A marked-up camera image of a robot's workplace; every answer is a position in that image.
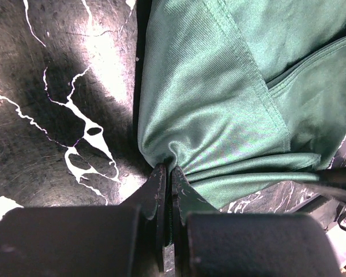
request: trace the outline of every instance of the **green fabric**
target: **green fabric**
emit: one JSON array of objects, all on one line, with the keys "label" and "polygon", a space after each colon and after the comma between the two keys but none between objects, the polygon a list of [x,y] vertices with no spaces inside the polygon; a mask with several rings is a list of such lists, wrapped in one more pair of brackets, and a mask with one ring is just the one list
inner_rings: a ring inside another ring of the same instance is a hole
[{"label": "green fabric", "polygon": [[282,180],[318,181],[346,134],[346,38],[266,81],[336,35],[346,5],[334,6],[153,1],[138,122],[148,163],[180,165],[216,208]]}]

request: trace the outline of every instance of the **black marble surface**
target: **black marble surface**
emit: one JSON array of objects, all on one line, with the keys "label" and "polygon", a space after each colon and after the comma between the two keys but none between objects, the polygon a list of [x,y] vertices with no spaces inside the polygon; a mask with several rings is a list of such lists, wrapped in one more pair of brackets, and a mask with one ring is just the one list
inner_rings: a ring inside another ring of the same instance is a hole
[{"label": "black marble surface", "polygon": [[[0,0],[0,217],[119,204],[145,182],[136,112],[149,4]],[[346,140],[334,163],[346,165]],[[222,211],[285,212],[312,195],[283,182]]]}]

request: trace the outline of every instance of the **stitching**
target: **stitching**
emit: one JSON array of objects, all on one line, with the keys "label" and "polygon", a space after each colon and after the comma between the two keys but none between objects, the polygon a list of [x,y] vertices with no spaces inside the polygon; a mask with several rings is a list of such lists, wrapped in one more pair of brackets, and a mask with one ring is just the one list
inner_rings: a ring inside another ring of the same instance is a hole
[{"label": "stitching", "polygon": [[286,77],[286,79],[284,79],[281,83],[279,83],[278,85],[276,85],[273,89],[270,89],[270,94],[274,97],[274,96],[278,96],[280,94],[280,91],[286,87],[288,87],[293,81],[294,79],[297,78],[298,75],[301,74],[302,71],[304,71],[305,69],[311,67],[312,65],[314,65],[316,62],[320,61],[323,58],[326,58],[332,54],[334,54],[335,52],[337,52],[338,50],[346,47],[346,44],[344,45],[340,45],[338,48],[334,49],[331,51],[330,47],[336,47],[339,44],[345,43],[346,41],[342,41],[339,42],[338,44],[333,44],[330,45],[329,47],[327,47],[326,49],[324,49],[324,51],[321,51],[320,53],[316,54],[316,56],[312,57],[309,60],[304,61],[304,64],[301,64],[299,68],[296,68],[294,72],[292,72],[289,76]]},{"label": "stitching", "polygon": [[[234,32],[235,37],[239,40],[239,42],[240,42],[241,44],[245,44],[245,46],[246,46],[246,45],[247,45],[246,42],[245,42],[245,41],[241,38],[241,36],[239,35],[239,34],[240,34],[240,30],[238,29],[236,23],[233,21],[232,17],[226,12],[225,7],[223,7],[223,4],[225,4],[224,1],[218,0],[217,3],[219,4],[219,6],[220,6],[220,8],[221,8],[221,11],[224,13],[224,15],[226,16],[226,18],[228,19],[228,21],[231,23],[233,29],[236,30],[236,32]],[[212,15],[212,17],[214,18],[214,20],[215,20],[216,24],[218,25],[219,29],[221,30],[222,34],[223,34],[226,38],[228,38],[226,32],[223,30],[223,28],[222,28],[221,24],[219,23],[219,21],[217,20],[216,16],[211,12],[210,8],[207,6],[207,4],[206,4],[205,2],[204,2],[204,5],[205,5],[207,11],[208,11],[208,12]],[[242,65],[242,67],[244,68],[244,70],[246,70],[246,72],[249,73],[249,74],[256,74],[258,78],[260,78],[262,81],[264,81],[264,80],[262,79],[262,76],[260,75],[260,72],[257,70],[257,65],[256,65],[256,63],[254,62],[254,60],[253,60],[251,54],[249,53],[249,51],[247,50],[247,47],[245,47],[245,49],[244,49],[243,47],[239,47],[239,50],[242,51],[242,52],[245,54],[245,56],[247,57],[247,59],[250,61],[251,66],[256,68],[256,70],[251,70],[251,69],[247,68],[247,66],[243,63],[243,61],[241,61],[240,59],[236,58],[236,60]],[[273,107],[273,109],[276,111],[275,116],[278,118],[279,121],[281,121],[281,122],[284,123],[283,128],[281,128],[281,126],[280,126],[279,124],[277,124],[277,123],[274,121],[274,119],[273,119],[273,116],[274,116],[274,115],[272,115],[272,113],[269,111],[269,107],[268,107],[267,104],[264,103],[263,98],[259,96],[259,93],[258,93],[258,91],[257,91],[257,87],[258,87],[258,86],[255,87],[255,85],[253,84],[253,82],[250,82],[250,85],[251,85],[252,89],[254,90],[254,92],[255,92],[257,98],[258,98],[258,99],[261,101],[261,103],[263,104],[263,107],[265,108],[266,112],[268,113],[268,115],[269,115],[270,119],[272,120],[273,124],[275,125],[275,127],[278,129],[279,132],[282,132],[283,130],[285,130],[285,131],[286,131],[287,140],[289,141],[289,140],[290,140],[290,139],[289,139],[289,138],[290,138],[289,130],[288,130],[288,128],[287,128],[287,126],[286,126],[286,124],[285,124],[283,118],[280,116],[279,110],[277,109],[277,107],[276,107],[276,105],[275,105],[273,99],[271,98],[271,96],[270,96],[270,94],[269,94],[269,91],[268,91],[268,88],[266,87],[265,83],[263,84],[262,87],[265,89],[265,93],[268,95],[269,104],[270,104],[270,105]],[[283,151],[287,151],[287,150],[288,150],[288,148],[287,148],[287,146],[286,146],[286,140],[283,140]]]},{"label": "stitching", "polygon": [[293,167],[291,170],[298,170],[298,169],[303,169],[304,167],[310,166],[310,165],[314,165],[316,162],[318,162],[320,160],[320,157],[316,157],[316,158],[310,158],[309,160]]}]

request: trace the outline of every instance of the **black cable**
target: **black cable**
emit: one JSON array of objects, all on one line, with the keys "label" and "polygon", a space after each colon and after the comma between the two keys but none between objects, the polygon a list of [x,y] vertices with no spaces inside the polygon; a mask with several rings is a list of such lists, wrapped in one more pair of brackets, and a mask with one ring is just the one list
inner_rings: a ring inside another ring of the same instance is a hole
[{"label": "black cable", "polygon": [[346,231],[346,227],[341,225],[342,221],[346,218],[346,211],[344,211],[339,218],[337,219],[337,223],[339,224],[340,228],[344,231]]}]

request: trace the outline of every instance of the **black plastic part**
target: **black plastic part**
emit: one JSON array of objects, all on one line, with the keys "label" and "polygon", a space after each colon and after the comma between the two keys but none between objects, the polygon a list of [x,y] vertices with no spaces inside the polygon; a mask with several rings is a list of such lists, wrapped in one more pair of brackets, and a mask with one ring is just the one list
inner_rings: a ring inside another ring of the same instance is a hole
[{"label": "black plastic part", "polygon": [[289,210],[288,213],[304,212],[306,214],[309,214],[315,211],[317,208],[326,204],[329,200],[330,199],[328,199],[327,197],[324,197],[323,195],[316,194],[312,196],[310,199],[307,199],[301,204],[293,207],[293,209]]},{"label": "black plastic part", "polygon": [[324,231],[307,215],[190,214],[187,235],[187,276],[341,276]]},{"label": "black plastic part", "polygon": [[146,235],[151,245],[155,246],[155,256],[160,272],[164,271],[164,213],[166,209],[167,170],[165,165],[157,164],[150,177],[135,193],[121,205],[140,206],[146,219]]},{"label": "black plastic part", "polygon": [[158,276],[143,221],[128,206],[12,210],[0,223],[0,276]]},{"label": "black plastic part", "polygon": [[189,276],[189,243],[187,239],[186,219],[192,212],[210,212],[219,214],[189,184],[182,169],[172,170],[172,229],[174,239],[175,276]]},{"label": "black plastic part", "polygon": [[313,191],[346,204],[346,167],[317,171],[320,180],[316,184],[305,184]]}]

